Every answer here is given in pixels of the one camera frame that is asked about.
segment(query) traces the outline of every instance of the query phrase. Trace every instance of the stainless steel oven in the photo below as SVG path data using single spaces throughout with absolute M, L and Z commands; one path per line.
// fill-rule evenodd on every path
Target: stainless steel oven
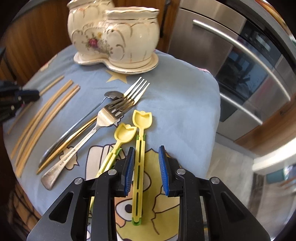
M 169 54 L 216 78 L 217 132 L 231 140 L 261 125 L 296 92 L 291 61 L 257 26 L 215 0 L 182 1 Z

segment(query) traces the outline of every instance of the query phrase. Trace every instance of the round table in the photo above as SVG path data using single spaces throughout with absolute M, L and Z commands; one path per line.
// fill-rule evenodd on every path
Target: round table
M 178 232 L 178 198 L 164 195 L 158 163 L 158 148 L 164 145 L 167 153 L 195 176 L 206 176 L 220 117 L 219 87 L 206 70 L 155 51 L 158 66 L 141 75 L 123 75 L 108 70 L 103 64 L 80 66 L 73 61 L 76 49 L 65 48 L 43 66 L 26 84 L 25 89 L 42 90 L 61 75 L 64 79 L 47 91 L 21 117 L 8 135 L 14 119 L 4 125 L 4 141 L 8 155 L 32 117 L 69 79 L 80 90 L 61 109 L 35 145 L 18 182 L 36 210 L 43 214 L 63 190 L 76 178 L 92 179 L 100 163 L 115 144 L 114 132 L 119 123 L 132 123 L 133 110 L 152 112 L 153 122 L 146 133 L 143 216 L 140 226 L 132 226 L 132 192 L 125 199 L 116 200 L 118 240 L 176 240 Z M 111 127 L 100 129 L 77 153 L 48 191 L 40 182 L 42 174 L 61 159 L 83 136 L 74 141 L 40 175 L 36 170 L 44 152 L 74 123 L 97 105 L 104 93 L 111 90 L 125 92 L 140 76 L 151 84 L 125 116 Z M 135 138 L 122 146 L 119 158 L 124 158 Z M 15 171 L 15 158 L 11 160 Z

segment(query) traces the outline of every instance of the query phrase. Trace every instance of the silver screw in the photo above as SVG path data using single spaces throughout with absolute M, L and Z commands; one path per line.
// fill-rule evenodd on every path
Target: silver screw
M 185 171 L 183 168 L 179 168 L 179 169 L 177 170 L 177 173 L 178 173 L 179 175 L 184 175 L 185 172 L 186 172 L 186 171 Z
M 108 171 L 108 174 L 109 175 L 115 175 L 117 173 L 117 171 L 115 170 L 115 169 L 110 169 L 109 171 Z
M 76 178 L 75 180 L 74 180 L 74 183 L 75 184 L 80 184 L 80 183 L 82 183 L 82 178 Z
M 218 184 L 218 183 L 220 182 L 220 180 L 219 180 L 219 178 L 217 178 L 217 177 L 213 177 L 213 178 L 211 179 L 211 182 L 214 183 L 214 184 Z

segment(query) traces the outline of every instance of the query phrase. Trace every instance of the tablecloth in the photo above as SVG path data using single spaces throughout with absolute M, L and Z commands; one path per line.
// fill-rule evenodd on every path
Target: tablecloth
M 132 226 L 132 191 L 125 199 L 116 200 L 116 223 L 119 240 L 176 240 L 178 232 L 178 198 L 167 198 L 162 189 L 158 148 L 164 145 L 167 153 L 197 177 L 205 177 L 214 145 L 220 116 L 219 87 L 206 70 L 155 51 L 158 66 L 141 75 L 122 75 L 108 70 L 104 64 L 80 66 L 73 61 L 76 50 L 65 48 L 43 66 L 24 89 L 42 90 L 61 75 L 64 79 L 33 104 L 8 135 L 14 119 L 4 124 L 4 142 L 8 155 L 23 130 L 38 110 L 69 79 L 81 89 L 55 116 L 35 145 L 18 182 L 36 210 L 43 214 L 62 191 L 76 178 L 95 177 L 101 161 L 115 144 L 114 131 L 119 123 L 132 123 L 133 109 L 108 128 L 100 129 L 67 164 L 51 191 L 40 182 L 42 174 L 61 159 L 82 137 L 74 141 L 40 175 L 36 175 L 44 152 L 77 120 L 88 113 L 110 90 L 125 92 L 142 76 L 151 84 L 134 109 L 152 112 L 153 122 L 146 133 L 143 218 L 140 226 Z M 124 158 L 132 142 L 122 146 L 119 158 Z M 11 160 L 15 170 L 15 158 Z

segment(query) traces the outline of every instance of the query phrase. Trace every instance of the ceramic base tray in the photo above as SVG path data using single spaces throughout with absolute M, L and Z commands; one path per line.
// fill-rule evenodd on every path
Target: ceramic base tray
M 74 62 L 80 65 L 94 65 L 98 63 L 103 63 L 106 67 L 114 72 L 121 73 L 121 74 L 141 74 L 153 70 L 158 65 L 158 56 L 156 53 L 152 53 L 151 60 L 148 64 L 135 69 L 125 69 L 116 67 L 109 62 L 108 59 L 105 58 L 98 58 L 93 60 L 82 60 L 80 53 L 76 53 L 74 56 Z

